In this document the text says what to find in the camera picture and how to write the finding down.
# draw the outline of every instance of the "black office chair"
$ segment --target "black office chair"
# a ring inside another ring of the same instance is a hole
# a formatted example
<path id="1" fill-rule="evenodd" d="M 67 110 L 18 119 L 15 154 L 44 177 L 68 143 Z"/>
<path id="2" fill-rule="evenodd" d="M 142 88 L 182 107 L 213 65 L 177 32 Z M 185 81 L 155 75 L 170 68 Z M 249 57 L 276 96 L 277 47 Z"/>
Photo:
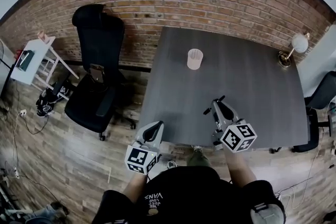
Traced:
<path id="1" fill-rule="evenodd" d="M 306 152 L 316 148 L 319 145 L 319 127 L 329 127 L 329 134 L 331 134 L 330 117 L 328 116 L 328 121 L 319 122 L 315 109 L 324 109 L 335 96 L 336 72 L 330 71 L 324 76 L 313 95 L 304 99 L 308 121 L 309 142 L 305 145 L 294 146 L 293 152 Z"/>
<path id="2" fill-rule="evenodd" d="M 78 8 L 72 24 L 77 27 L 83 67 L 87 74 L 79 82 L 65 107 L 65 113 L 79 125 L 99 133 L 106 130 L 116 106 L 124 99 L 126 79 L 118 69 L 124 24 L 102 12 L 103 5 Z"/>

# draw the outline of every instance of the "chair backrest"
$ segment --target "chair backrest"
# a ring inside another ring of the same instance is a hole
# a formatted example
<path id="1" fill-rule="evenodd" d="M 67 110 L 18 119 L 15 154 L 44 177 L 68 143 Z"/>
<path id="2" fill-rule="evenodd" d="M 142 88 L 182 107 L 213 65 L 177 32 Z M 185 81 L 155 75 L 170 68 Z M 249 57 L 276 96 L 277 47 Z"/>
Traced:
<path id="1" fill-rule="evenodd" d="M 311 97 L 305 98 L 306 107 L 324 109 L 336 96 L 336 72 L 328 72 Z"/>
<path id="2" fill-rule="evenodd" d="M 91 64 L 100 65 L 106 77 L 111 78 L 118 71 L 124 23 L 103 13 L 103 8 L 101 4 L 78 8 L 72 24 L 77 27 L 84 69 L 88 72 Z"/>

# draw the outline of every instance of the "sneaker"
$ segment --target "sneaker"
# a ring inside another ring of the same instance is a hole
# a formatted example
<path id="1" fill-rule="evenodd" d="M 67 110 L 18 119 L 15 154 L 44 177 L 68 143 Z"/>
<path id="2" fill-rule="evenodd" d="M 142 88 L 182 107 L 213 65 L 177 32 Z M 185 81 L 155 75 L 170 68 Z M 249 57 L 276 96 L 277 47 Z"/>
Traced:
<path id="1" fill-rule="evenodd" d="M 203 151 L 203 149 L 202 149 L 202 147 L 201 146 L 191 146 L 193 149 L 194 149 L 194 151 Z"/>
<path id="2" fill-rule="evenodd" d="M 177 164 L 175 161 L 170 160 L 167 162 L 167 169 L 176 168 L 176 167 L 177 167 Z"/>

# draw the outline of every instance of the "tabletop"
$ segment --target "tabletop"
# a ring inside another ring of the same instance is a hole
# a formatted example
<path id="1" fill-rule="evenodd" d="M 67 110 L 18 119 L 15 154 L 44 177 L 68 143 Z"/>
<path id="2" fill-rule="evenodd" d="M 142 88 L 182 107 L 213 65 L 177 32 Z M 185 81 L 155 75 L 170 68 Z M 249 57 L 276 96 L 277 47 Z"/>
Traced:
<path id="1" fill-rule="evenodd" d="M 198 70 L 187 67 L 192 48 L 204 54 Z M 226 95 L 225 102 L 258 135 L 252 148 L 306 144 L 307 116 L 298 71 L 294 62 L 282 68 L 277 52 L 236 37 L 164 27 L 139 128 L 162 120 L 164 141 L 211 146 L 216 124 L 211 113 L 203 112 L 213 99 Z"/>
<path id="2" fill-rule="evenodd" d="M 17 67 L 14 67 L 11 78 L 31 85 L 34 76 L 38 70 L 38 67 L 40 66 L 44 56 L 46 55 L 54 40 L 55 37 L 50 37 L 50 41 L 48 42 L 48 44 L 45 44 L 40 39 L 30 40 L 24 50 L 32 50 L 34 52 L 34 56 L 32 57 L 26 71 L 22 71 L 19 70 Z"/>

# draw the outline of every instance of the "wooden floor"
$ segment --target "wooden floor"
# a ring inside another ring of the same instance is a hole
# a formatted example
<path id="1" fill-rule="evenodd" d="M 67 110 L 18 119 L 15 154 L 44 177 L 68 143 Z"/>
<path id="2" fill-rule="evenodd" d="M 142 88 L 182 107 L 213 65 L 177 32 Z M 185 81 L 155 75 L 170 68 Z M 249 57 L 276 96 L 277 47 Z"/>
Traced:
<path id="1" fill-rule="evenodd" d="M 133 104 L 123 113 L 139 119 L 141 103 L 145 93 L 148 73 L 123 71 L 135 87 Z M 19 82 L 11 82 L 7 100 L 11 109 L 8 119 L 0 121 L 0 153 L 1 167 L 10 170 L 18 166 L 20 174 L 26 175 L 38 183 L 45 185 L 70 210 L 68 219 L 73 223 L 90 223 L 100 203 L 103 192 L 107 189 L 121 191 L 131 177 L 131 172 L 124 167 L 123 159 L 127 145 L 132 142 L 135 131 L 130 130 L 126 122 L 111 121 L 107 129 L 107 140 L 101 142 L 98 135 L 74 123 L 64 114 L 65 101 L 58 103 L 42 132 L 32 135 L 22 118 L 18 117 L 16 129 L 16 154 L 13 158 L 13 131 L 16 115 L 21 109 L 27 109 L 27 123 L 30 131 L 37 132 L 45 124 L 46 119 L 36 115 L 35 102 L 39 92 Z M 287 206 L 287 223 L 321 223 L 323 216 L 335 209 L 336 167 L 328 169 L 336 163 L 330 154 L 332 139 L 326 132 L 318 157 L 314 162 L 308 181 L 304 202 L 292 210 L 292 198 Z M 187 146 L 162 143 L 163 157 L 161 166 L 168 159 L 185 165 L 191 148 Z M 204 149 L 211 165 L 221 178 L 229 180 L 229 173 L 223 152 Z M 290 187 L 308 177 L 312 160 L 317 149 L 308 153 L 292 153 L 283 149 L 277 154 L 269 154 L 267 149 L 245 152 L 244 155 L 257 175 L 272 183 L 274 191 Z M 23 207 L 38 209 L 54 200 L 44 188 L 30 182 L 27 178 L 12 178 L 10 192 L 14 194 Z M 293 188 L 296 207 L 302 200 L 306 182 Z M 282 200 L 286 206 L 292 189 L 283 191 Z"/>

